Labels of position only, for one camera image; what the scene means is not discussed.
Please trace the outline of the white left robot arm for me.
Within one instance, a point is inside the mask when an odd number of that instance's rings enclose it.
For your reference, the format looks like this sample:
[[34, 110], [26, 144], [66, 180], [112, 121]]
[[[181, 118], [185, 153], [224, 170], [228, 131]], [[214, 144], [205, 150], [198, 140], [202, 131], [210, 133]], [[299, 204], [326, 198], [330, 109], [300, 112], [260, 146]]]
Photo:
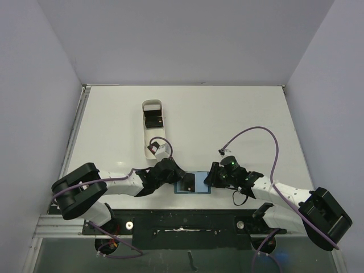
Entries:
[[98, 200], [104, 195], [144, 197], [153, 194], [164, 184], [181, 181], [186, 172], [173, 158], [165, 158], [153, 167], [131, 169], [121, 177], [102, 178], [94, 163], [85, 163], [55, 182], [52, 202], [65, 220], [83, 218], [91, 221], [104, 234], [115, 229], [116, 220], [111, 207]]

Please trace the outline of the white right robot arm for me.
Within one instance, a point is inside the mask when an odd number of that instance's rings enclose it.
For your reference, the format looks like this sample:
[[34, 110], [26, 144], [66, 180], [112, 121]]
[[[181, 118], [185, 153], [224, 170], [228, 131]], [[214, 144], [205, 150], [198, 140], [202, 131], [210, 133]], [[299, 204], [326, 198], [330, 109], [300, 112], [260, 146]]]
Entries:
[[319, 248], [332, 251], [353, 221], [325, 188], [300, 189], [272, 183], [262, 173], [247, 171], [234, 156], [214, 162], [204, 183], [215, 188], [233, 188], [264, 206], [253, 218], [261, 233], [270, 228], [303, 233]]

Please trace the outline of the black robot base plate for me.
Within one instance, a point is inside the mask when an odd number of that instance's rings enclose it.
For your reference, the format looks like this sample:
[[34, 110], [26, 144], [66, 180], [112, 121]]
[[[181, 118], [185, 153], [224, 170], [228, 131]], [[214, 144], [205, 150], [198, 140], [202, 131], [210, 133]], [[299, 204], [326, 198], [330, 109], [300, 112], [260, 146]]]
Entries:
[[141, 250], [251, 250], [273, 231], [254, 213], [254, 209], [116, 209], [113, 227]]

